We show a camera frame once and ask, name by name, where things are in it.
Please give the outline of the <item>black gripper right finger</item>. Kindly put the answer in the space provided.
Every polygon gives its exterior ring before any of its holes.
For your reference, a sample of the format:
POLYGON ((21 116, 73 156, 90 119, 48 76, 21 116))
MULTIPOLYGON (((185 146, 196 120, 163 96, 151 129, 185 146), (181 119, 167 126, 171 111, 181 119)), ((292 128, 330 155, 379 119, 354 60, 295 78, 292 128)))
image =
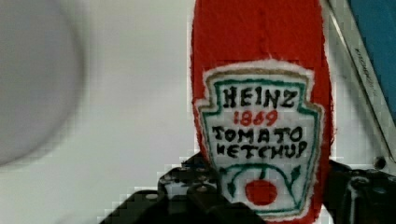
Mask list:
POLYGON ((330 161, 323 203, 334 224, 396 224, 396 180, 330 161))

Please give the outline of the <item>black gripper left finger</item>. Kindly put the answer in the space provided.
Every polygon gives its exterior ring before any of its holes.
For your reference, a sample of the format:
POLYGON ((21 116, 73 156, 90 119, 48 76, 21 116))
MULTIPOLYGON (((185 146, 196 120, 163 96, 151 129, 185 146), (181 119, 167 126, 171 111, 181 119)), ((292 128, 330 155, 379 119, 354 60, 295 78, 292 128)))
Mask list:
POLYGON ((243 203, 220 193, 219 179, 202 154, 171 169, 158 188, 128 197, 100 224, 265 224, 243 203))

